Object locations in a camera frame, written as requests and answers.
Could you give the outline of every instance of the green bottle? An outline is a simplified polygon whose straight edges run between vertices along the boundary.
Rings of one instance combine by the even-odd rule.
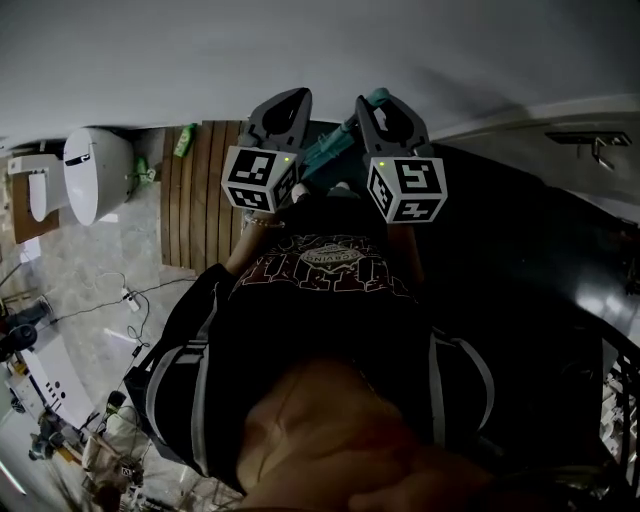
[[[176,149],[173,151],[174,155],[179,156],[180,158],[184,158],[184,155],[189,152],[191,142],[193,141],[193,131],[195,129],[196,123],[185,126],[182,129],[182,133],[180,134],[180,138],[178,139],[178,143],[176,144]]]

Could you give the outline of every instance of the tile floor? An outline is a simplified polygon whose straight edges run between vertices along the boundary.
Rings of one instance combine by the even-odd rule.
[[[149,131],[136,146],[137,153],[147,156],[150,165],[160,162],[160,131]],[[158,182],[139,188],[129,202],[109,216],[110,221],[85,227],[75,220],[70,208],[60,210],[60,228],[39,237],[41,255],[11,278],[12,291],[21,286],[36,288],[46,295],[60,318],[120,300],[123,278],[119,273],[124,274],[130,290],[193,278],[191,270],[162,265],[159,213]],[[24,254],[23,247],[3,250],[0,276],[13,268],[21,252]],[[143,341],[153,345],[160,338],[169,313],[190,285],[189,281],[178,282],[145,293],[150,309]],[[118,387],[131,363],[135,341],[127,339],[127,327],[140,331],[146,304],[139,300],[141,309],[135,313],[119,303],[63,319],[52,327],[62,334],[75,370],[98,411],[104,410],[107,396]],[[138,361],[147,350],[143,349]],[[151,468],[145,479],[145,494],[167,504],[190,499],[202,507],[205,502],[201,497],[211,495],[215,488],[215,482],[203,481],[192,470],[165,461],[153,448],[145,458],[145,467]],[[190,498],[193,488],[197,496]]]

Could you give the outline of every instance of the bracelet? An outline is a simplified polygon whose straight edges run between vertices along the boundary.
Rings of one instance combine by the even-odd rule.
[[[247,224],[255,224],[256,226],[260,226],[261,228],[284,228],[285,224],[283,221],[278,221],[275,224],[271,224],[269,221],[265,219],[256,219],[252,217],[250,214],[245,213],[244,220]]]

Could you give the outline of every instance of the electrical outlet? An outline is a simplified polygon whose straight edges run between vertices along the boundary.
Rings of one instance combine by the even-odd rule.
[[[140,309],[140,304],[127,288],[122,289],[122,298],[129,305],[134,313]]]

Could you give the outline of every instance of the white toilet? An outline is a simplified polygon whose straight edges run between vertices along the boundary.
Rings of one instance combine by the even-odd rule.
[[[128,198],[132,190],[133,148],[117,135],[80,128],[64,145],[64,179],[80,224],[89,226]]]
[[[19,156],[9,160],[9,174],[29,173],[29,206],[38,222],[69,204],[64,165],[55,155]]]

